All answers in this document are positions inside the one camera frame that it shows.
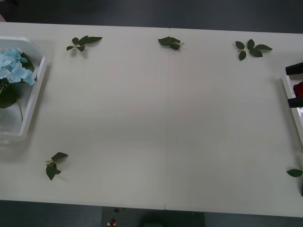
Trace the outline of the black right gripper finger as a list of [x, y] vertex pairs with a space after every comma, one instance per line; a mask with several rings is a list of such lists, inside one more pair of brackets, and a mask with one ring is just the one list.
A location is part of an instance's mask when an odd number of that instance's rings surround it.
[[290, 98], [287, 100], [289, 108], [303, 107], [303, 97]]
[[285, 73], [288, 76], [303, 74], [303, 62], [286, 67]]

